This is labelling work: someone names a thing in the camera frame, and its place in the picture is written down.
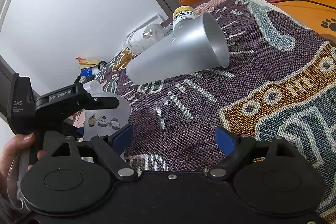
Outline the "person's left hand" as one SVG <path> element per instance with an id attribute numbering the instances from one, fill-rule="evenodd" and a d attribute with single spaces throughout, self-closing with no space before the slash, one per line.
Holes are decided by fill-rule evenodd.
<path id="1" fill-rule="evenodd" d="M 1 195 L 7 196 L 7 176 L 13 160 L 24 149 L 30 148 L 35 141 L 35 134 L 29 135 L 17 134 L 10 139 L 4 146 L 1 152 Z"/>

